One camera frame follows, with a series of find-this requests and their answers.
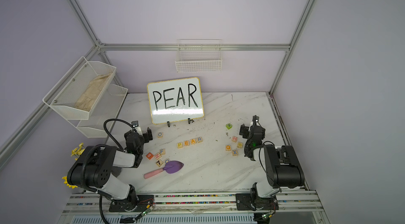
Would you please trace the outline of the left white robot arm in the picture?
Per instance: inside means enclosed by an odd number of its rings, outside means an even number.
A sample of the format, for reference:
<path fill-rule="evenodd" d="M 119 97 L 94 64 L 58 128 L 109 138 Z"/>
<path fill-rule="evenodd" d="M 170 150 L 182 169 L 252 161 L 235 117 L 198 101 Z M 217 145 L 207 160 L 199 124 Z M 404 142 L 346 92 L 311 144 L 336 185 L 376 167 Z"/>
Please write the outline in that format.
<path fill-rule="evenodd" d="M 108 129 L 109 122 L 121 122 L 130 127 L 124 134 L 124 148 Z M 86 147 L 67 173 L 66 182 L 89 192 L 94 192 L 111 201 L 136 206 L 139 198 L 133 185 L 120 181 L 115 174 L 122 168 L 138 168 L 143 160 L 144 145 L 153 140 L 151 128 L 142 132 L 137 121 L 129 123 L 122 119 L 107 119 L 103 129 L 116 144 L 97 144 Z"/>

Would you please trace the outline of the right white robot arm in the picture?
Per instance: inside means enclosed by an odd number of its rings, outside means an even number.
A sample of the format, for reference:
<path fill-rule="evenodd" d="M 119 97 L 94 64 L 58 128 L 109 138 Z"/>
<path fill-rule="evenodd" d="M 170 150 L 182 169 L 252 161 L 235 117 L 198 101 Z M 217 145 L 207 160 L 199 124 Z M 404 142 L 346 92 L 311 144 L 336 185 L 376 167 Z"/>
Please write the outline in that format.
<path fill-rule="evenodd" d="M 254 115 L 249 126 L 241 125 L 239 134 L 246 139 L 244 156 L 258 162 L 265 180 L 255 182 L 249 193 L 236 194 L 237 210 L 278 210 L 276 195 L 283 189 L 304 186 L 305 176 L 292 146 L 277 147 L 264 141 L 265 129 Z"/>

